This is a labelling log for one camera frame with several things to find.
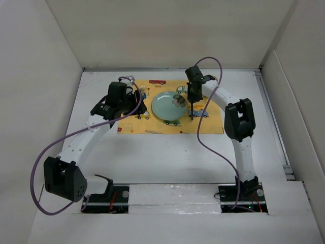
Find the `fork with black handle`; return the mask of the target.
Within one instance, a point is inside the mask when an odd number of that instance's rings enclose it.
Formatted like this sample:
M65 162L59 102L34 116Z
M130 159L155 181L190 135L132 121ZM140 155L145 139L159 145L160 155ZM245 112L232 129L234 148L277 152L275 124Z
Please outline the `fork with black handle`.
M145 86L144 85L140 86L140 88L135 91L135 95L136 95L136 101L137 101L137 103L140 100L146 99L147 98L147 95L146 95L146 92L145 92Z

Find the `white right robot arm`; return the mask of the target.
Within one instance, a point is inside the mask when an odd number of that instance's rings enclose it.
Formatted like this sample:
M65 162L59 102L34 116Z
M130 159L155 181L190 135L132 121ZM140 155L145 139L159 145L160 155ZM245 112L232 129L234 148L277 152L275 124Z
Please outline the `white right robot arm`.
M253 106L250 99L239 99L221 88L216 78L203 75L198 66L185 70L188 79L188 101L193 104L203 97L214 102L224 111L224 131L231 139L236 159L238 176L236 197L247 200L258 187L258 177L253 165L252 136L256 128Z

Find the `light green plate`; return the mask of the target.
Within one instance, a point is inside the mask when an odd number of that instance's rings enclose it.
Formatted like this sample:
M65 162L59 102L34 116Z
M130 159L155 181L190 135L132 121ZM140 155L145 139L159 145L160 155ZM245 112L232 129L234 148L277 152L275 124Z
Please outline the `light green plate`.
M153 98L151 109L159 119L176 120L186 113L187 99L175 91L164 91Z

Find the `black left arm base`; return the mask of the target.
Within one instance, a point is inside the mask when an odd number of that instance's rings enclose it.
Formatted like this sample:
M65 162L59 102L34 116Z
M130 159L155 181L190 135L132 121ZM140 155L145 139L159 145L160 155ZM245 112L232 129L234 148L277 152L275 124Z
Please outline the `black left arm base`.
M116 185L101 175L88 179L86 194L82 200L84 214L128 213L129 185Z

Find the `yellow car-print placemat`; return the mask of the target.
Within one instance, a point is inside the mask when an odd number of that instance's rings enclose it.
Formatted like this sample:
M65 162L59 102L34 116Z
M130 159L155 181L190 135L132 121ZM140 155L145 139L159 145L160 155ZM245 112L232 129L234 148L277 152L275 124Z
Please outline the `yellow car-print placemat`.
M138 80L137 85L145 86L147 98L144 99L144 104L147 111L119 121L118 134L195 134L198 128L202 134L224 133L220 108L210 102L207 110L204 110L208 100L206 97L193 105L193 120L189 116L190 103L187 103L187 111L179 119L162 120L154 115L151 103L153 98L161 92L177 92L187 99L185 80Z

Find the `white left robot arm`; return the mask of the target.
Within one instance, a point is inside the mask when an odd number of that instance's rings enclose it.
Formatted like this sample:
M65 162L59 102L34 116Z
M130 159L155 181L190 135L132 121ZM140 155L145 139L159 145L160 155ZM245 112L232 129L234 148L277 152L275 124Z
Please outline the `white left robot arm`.
M82 169L96 144L117 121L145 110L134 76L111 82L107 95L93 107L81 132L55 158L45 160L46 191L73 202L90 195L109 201L113 197L113 181L99 174L86 178Z

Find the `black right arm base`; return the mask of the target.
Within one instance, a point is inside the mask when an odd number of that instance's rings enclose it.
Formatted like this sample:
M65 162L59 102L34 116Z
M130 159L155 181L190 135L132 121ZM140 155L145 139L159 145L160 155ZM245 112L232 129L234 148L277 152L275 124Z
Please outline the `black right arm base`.
M238 184L220 184L214 198L219 200L220 209L225 213L268 213L263 186L258 178Z

